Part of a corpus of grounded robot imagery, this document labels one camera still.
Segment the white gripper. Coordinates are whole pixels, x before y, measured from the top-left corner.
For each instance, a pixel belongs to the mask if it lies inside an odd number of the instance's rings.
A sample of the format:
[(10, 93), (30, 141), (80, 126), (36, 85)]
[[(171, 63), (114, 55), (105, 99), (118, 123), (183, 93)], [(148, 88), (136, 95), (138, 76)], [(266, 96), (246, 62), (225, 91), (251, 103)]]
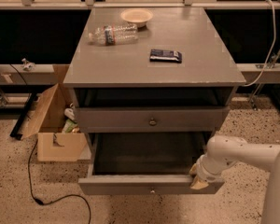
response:
[(189, 170), (190, 175), (196, 175), (190, 185), (192, 189), (205, 189), (208, 183), (217, 182), (223, 171), (232, 167), (230, 161), (216, 161), (207, 154), (202, 155)]

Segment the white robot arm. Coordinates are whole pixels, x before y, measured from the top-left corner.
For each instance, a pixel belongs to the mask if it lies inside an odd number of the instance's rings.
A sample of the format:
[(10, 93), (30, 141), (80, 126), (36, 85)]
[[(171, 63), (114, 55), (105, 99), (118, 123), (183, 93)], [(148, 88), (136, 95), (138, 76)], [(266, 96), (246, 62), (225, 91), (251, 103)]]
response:
[(280, 224), (280, 145), (249, 144), (244, 138), (215, 135), (189, 171), (192, 189), (204, 189), (221, 178), (237, 162), (270, 173), (260, 224)]

